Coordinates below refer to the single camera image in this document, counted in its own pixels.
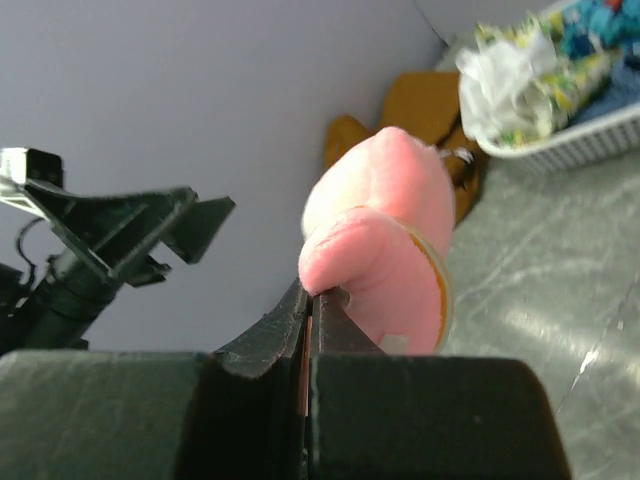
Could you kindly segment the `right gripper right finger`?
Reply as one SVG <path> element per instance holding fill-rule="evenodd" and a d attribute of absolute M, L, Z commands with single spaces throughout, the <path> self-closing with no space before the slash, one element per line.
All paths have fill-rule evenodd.
<path fill-rule="evenodd" d="M 567 479 L 546 391 L 508 358 L 389 356 L 336 293 L 313 302 L 313 479 Z"/>

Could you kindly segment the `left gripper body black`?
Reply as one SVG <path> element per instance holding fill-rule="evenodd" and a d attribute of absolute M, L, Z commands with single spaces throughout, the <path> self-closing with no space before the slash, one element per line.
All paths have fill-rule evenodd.
<path fill-rule="evenodd" d="M 58 155 L 27 147 L 1 150 L 1 201 L 46 222 L 65 250 L 48 259 L 35 291 L 90 283 L 100 292 L 165 280 L 171 267 L 151 251 L 173 224 L 173 190 L 81 195 L 64 188 Z"/>

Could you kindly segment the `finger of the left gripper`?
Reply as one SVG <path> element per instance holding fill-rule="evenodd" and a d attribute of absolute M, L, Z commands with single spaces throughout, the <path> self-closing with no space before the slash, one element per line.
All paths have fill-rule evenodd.
<path fill-rule="evenodd" d="M 229 196 L 196 201 L 162 236 L 162 242 L 185 263 L 196 264 L 234 208 Z"/>
<path fill-rule="evenodd" d="M 30 181 L 26 197 L 52 231 L 103 280 L 126 280 L 198 199 L 189 187 L 81 196 Z"/>

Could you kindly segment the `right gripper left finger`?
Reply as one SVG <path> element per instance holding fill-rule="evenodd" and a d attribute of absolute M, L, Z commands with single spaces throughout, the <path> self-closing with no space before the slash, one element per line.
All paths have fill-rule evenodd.
<path fill-rule="evenodd" d="M 1 360 L 5 479 L 302 479 L 308 297 L 211 354 L 17 351 Z"/>

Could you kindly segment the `pink frog plush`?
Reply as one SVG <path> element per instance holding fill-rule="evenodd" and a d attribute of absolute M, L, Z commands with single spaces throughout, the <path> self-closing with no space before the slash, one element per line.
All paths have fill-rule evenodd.
<path fill-rule="evenodd" d="M 342 290 L 347 315 L 385 352 L 432 354 L 451 317 L 444 261 L 455 220 L 438 152 L 385 127 L 312 188 L 298 277 L 312 296 Z"/>

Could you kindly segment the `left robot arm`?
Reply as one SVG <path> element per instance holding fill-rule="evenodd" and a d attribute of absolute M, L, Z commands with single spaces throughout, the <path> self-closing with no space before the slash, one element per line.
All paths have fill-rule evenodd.
<path fill-rule="evenodd" d="M 124 285 L 165 281 L 171 268 L 152 250 L 165 244 L 198 263 L 235 207 L 228 197 L 201 201 L 190 187 L 111 196 L 81 196 L 64 188 L 61 157 L 34 148 L 1 151 L 2 203 L 45 221 L 64 243 L 36 265 L 1 268 L 1 351 L 82 349 L 84 333 Z"/>

